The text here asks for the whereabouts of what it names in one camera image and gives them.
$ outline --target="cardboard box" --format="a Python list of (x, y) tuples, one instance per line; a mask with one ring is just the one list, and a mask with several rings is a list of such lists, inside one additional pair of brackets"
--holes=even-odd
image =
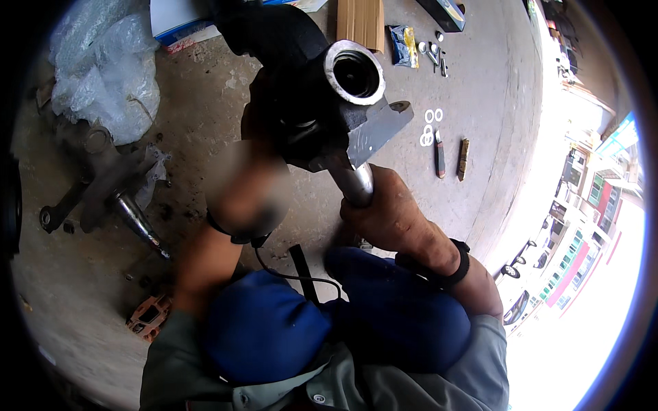
[(336, 39), (356, 41), (372, 51), (384, 52), (382, 0), (338, 0)]
[(263, 0), (264, 5), (290, 4), (303, 12), (312, 13), (320, 10), (328, 0)]
[(446, 33), (464, 31), (466, 20), (454, 0), (417, 0)]
[(205, 0), (151, 0), (153, 37), (169, 54), (219, 36)]

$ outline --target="sky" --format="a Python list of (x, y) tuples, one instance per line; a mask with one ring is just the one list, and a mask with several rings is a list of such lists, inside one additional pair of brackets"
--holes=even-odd
[(607, 257), (601, 260), (562, 318), (528, 319), (520, 329), (522, 337), (509, 340), (512, 410), (572, 410), (590, 388), (628, 314), (640, 269), (644, 220), (642, 209), (623, 202), (617, 220), (622, 235), (609, 264)]

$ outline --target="brown cardboard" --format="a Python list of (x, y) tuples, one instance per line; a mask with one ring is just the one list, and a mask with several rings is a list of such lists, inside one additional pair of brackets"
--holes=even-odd
[(336, 39), (356, 41), (372, 51), (384, 52), (382, 0), (338, 0)]

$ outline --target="concrete floor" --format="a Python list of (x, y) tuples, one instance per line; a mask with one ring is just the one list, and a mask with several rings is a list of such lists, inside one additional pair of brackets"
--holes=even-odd
[[(409, 100), (416, 116), (371, 162), (396, 169), (426, 216), (448, 235), (466, 240), (474, 256), (487, 261), (534, 152), (542, 64), (522, 2), (471, 0), (466, 6), (465, 31), (447, 34), (442, 44), (448, 79), (433, 74), (423, 56), (417, 70), (393, 66), (387, 38), (386, 52), (378, 55), (386, 97), (390, 102)], [(431, 40), (438, 29), (415, 0), (384, 0), (384, 8), (386, 24), (412, 26), (417, 41)], [(333, 0), (311, 15), (329, 39), (334, 37), (335, 15)], [(172, 187), (158, 183), (146, 215), (175, 255), (203, 218), (201, 180), (207, 161), (240, 138), (249, 83), (261, 65), (233, 55), (222, 37), (171, 56), (157, 51), (156, 63), (160, 109), (138, 145), (152, 141), (172, 154), (166, 165)], [(114, 408), (136, 409), (148, 345), (124, 321), (146, 296), (139, 278), (148, 274), (157, 279), (171, 267), (115, 217), (91, 234), (76, 230), (69, 235), (62, 229), (47, 234), (41, 229), (40, 208), (57, 204), (72, 180), (54, 152), (49, 126), (34, 107), (33, 100), (25, 100), (14, 135), (24, 204), (21, 252), (13, 272), (17, 291), (32, 307), (26, 313), (28, 325), (65, 376)], [(432, 148), (418, 143), (425, 110), (437, 108), (444, 113), (439, 127), (447, 162), (443, 181), (435, 176)], [(162, 141), (156, 141), (158, 133)], [(470, 156), (467, 178), (459, 182), (454, 170), (464, 137), (470, 139)], [(284, 274), (294, 273), (286, 251), (300, 243), (311, 273), (323, 276), (320, 255), (339, 222), (342, 195), (326, 172), (291, 168), (291, 174), (291, 208), (265, 244), (265, 261)], [(162, 205), (173, 210), (166, 221)], [(77, 208), (70, 219), (77, 222), (79, 216)], [(244, 249), (241, 260), (257, 267), (251, 249)], [(135, 280), (126, 281), (126, 274)], [(321, 300), (335, 297), (331, 286), (317, 289)]]

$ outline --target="red wall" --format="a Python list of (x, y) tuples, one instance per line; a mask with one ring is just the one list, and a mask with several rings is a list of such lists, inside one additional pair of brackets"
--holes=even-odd
[(553, 294), (551, 294), (551, 296), (548, 297), (548, 301), (546, 301), (546, 305), (552, 307), (560, 299), (560, 297), (562, 297), (562, 294), (565, 292), (565, 289), (567, 289), (569, 284), (571, 284), (571, 280), (574, 279), (574, 277), (578, 273), (578, 269), (580, 268), (582, 262), (585, 261), (585, 257), (587, 256), (587, 253), (589, 251), (590, 251), (590, 246), (587, 243), (583, 243), (582, 247), (578, 251), (578, 254), (576, 254), (576, 258), (574, 258), (571, 267), (569, 267), (569, 271), (565, 274), (560, 284), (558, 284)]
[(607, 181), (603, 182), (603, 192), (601, 193), (601, 200), (599, 201), (599, 205), (596, 207), (596, 209), (601, 213), (601, 216), (599, 217), (599, 221), (596, 223), (599, 225), (601, 223), (601, 220), (603, 219), (603, 213), (605, 212), (605, 207), (608, 206), (608, 200), (610, 199), (610, 192), (612, 192), (613, 186), (608, 184)]

